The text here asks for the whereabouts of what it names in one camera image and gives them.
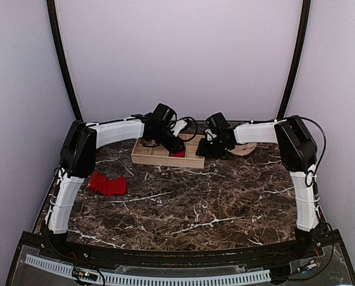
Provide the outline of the wooden compartment tray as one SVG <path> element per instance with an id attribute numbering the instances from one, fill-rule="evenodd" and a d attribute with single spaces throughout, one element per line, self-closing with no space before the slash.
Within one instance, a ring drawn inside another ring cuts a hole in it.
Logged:
<path id="1" fill-rule="evenodd" d="M 131 153 L 132 163 L 203 169 L 205 158 L 195 155 L 199 141 L 203 137 L 203 135 L 196 135 L 192 140 L 184 142 L 184 158 L 170 157 L 170 153 L 163 146 L 146 147 L 146 145 L 154 145 L 154 142 L 147 143 L 143 139 L 137 139 Z"/>

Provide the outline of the plain red sock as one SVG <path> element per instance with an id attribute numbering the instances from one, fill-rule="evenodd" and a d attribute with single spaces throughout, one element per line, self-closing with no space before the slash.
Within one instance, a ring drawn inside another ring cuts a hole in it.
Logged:
<path id="1" fill-rule="evenodd" d="M 104 196 L 124 195 L 127 191 L 126 178 L 121 176 L 116 179 L 108 179 L 106 176 L 100 175 L 99 172 L 95 172 L 87 189 Z"/>

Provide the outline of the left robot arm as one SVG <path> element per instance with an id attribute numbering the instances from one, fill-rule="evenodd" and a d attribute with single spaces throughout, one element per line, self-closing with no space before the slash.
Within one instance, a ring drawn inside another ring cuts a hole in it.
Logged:
<path id="1" fill-rule="evenodd" d="M 108 144 L 128 139 L 149 138 L 161 143 L 181 143 L 178 134 L 187 126 L 184 119 L 169 125 L 151 114 L 131 116 L 110 122 L 72 123 L 60 152 L 55 177 L 55 192 L 45 225 L 53 234 L 65 234 L 76 194 L 95 168 L 96 150 Z"/>

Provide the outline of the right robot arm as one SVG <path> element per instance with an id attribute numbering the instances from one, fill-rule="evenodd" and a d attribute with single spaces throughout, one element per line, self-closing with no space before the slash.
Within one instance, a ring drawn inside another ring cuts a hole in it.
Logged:
<path id="1" fill-rule="evenodd" d="M 310 232 L 319 223 L 319 193 L 316 186 L 317 145 L 299 116 L 231 126 L 222 113 L 206 120 L 208 129 L 199 141 L 197 156 L 226 158 L 237 145 L 277 144 L 281 162 L 294 184 L 297 205 L 297 229 Z"/>

